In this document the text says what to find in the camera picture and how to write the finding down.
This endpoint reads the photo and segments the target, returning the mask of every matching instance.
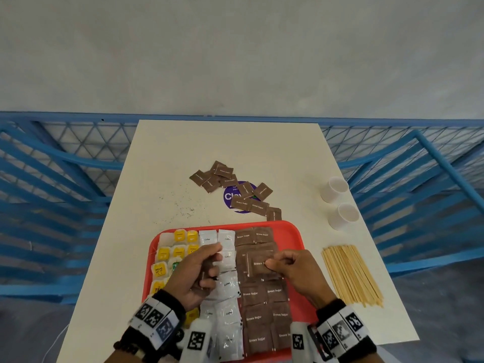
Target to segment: blue railing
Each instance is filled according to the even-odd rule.
[[[484,256],[484,200],[419,131],[339,167],[392,276]]]
[[[0,126],[0,296],[73,304],[111,197],[100,196],[32,157],[121,170],[122,163],[78,158],[11,125]]]

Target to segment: white wall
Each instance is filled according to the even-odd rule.
[[[0,110],[483,118],[484,0],[0,0]]]

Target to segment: paper cup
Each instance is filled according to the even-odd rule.
[[[331,228],[341,230],[347,224],[354,223],[358,219],[360,219],[358,209],[348,202],[343,202],[330,214],[328,222]]]
[[[340,177],[331,177],[321,189],[321,198],[327,203],[333,203],[339,195],[348,191],[348,183]]]

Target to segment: gray floor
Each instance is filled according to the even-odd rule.
[[[482,259],[401,277],[395,285],[421,340],[385,349],[402,363],[460,362],[464,354],[484,360]],[[40,363],[72,311],[71,306],[0,299],[1,361]],[[45,363],[56,361],[63,337]]]

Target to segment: white cable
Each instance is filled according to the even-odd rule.
[[[47,356],[47,354],[49,354],[50,350],[53,348],[54,345],[56,345],[56,342],[57,340],[61,337],[61,335],[63,334],[63,332],[69,327],[69,324],[67,324],[66,327],[63,328],[63,330],[61,332],[59,332],[59,335],[57,335],[56,339],[54,340],[54,342],[52,343],[52,345],[50,346],[50,348],[45,352],[44,354],[44,357],[42,358],[42,361],[40,363],[44,363],[45,361],[45,357]]]

